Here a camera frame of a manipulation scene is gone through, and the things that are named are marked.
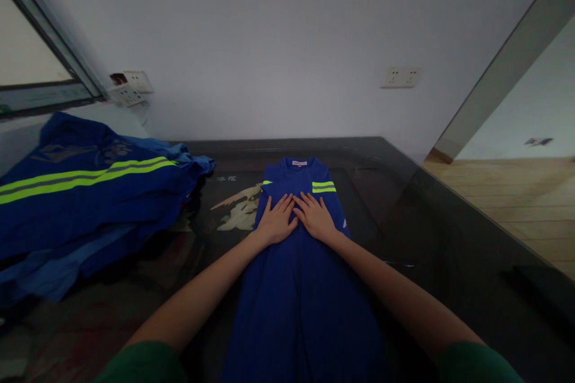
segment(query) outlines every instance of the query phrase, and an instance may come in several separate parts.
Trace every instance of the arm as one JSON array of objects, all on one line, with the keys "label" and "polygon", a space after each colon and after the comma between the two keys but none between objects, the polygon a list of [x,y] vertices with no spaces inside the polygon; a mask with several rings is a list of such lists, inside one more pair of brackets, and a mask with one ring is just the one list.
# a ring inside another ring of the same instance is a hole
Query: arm
[{"label": "arm", "polygon": [[332,248],[435,361],[456,342],[485,343],[441,302],[339,232],[320,198],[301,193],[293,211],[314,238]]},{"label": "arm", "polygon": [[140,341],[161,341],[180,353],[253,258],[296,228],[297,218],[288,224],[294,204],[292,195],[285,195],[271,209],[269,197],[258,228],[168,299],[124,348]]}]

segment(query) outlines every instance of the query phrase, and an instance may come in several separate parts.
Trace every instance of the green sleeve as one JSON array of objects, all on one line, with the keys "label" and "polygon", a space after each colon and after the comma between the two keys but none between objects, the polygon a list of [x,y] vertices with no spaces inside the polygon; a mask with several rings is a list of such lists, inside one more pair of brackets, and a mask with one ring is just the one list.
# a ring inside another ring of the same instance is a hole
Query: green sleeve
[{"label": "green sleeve", "polygon": [[439,358],[441,383],[523,383],[495,350],[471,342],[455,343]]},{"label": "green sleeve", "polygon": [[114,356],[95,383],[186,381],[180,359],[171,347],[159,341],[142,341]]}]

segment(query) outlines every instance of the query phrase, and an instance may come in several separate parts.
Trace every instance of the person's left hand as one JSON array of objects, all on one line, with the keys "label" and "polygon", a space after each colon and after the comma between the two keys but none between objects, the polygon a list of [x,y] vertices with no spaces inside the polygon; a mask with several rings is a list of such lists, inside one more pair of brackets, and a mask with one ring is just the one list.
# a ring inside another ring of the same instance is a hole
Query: person's left hand
[{"label": "person's left hand", "polygon": [[294,217],[289,222],[295,202],[293,195],[284,194],[280,201],[271,209],[271,196],[265,206],[264,214],[259,220],[259,225],[254,234],[262,238],[267,245],[276,244],[286,239],[298,225],[298,218]]}]

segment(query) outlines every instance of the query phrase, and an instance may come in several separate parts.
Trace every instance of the forearm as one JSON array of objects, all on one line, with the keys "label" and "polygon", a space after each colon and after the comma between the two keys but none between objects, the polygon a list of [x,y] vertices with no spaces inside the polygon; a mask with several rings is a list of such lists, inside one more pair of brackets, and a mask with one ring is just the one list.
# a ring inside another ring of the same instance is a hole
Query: forearm
[{"label": "forearm", "polygon": [[455,342],[484,344],[441,302],[342,233],[324,242],[357,272],[433,360]]},{"label": "forearm", "polygon": [[125,347],[153,340],[182,351],[230,286],[266,246],[265,239],[252,232],[176,292],[136,331]]}]

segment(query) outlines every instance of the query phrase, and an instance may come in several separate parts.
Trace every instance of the wooden floor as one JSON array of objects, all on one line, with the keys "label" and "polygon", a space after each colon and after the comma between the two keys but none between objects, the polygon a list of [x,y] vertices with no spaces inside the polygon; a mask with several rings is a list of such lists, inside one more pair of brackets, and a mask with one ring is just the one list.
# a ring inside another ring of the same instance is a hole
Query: wooden floor
[{"label": "wooden floor", "polygon": [[423,167],[575,280],[575,163],[461,160]]}]

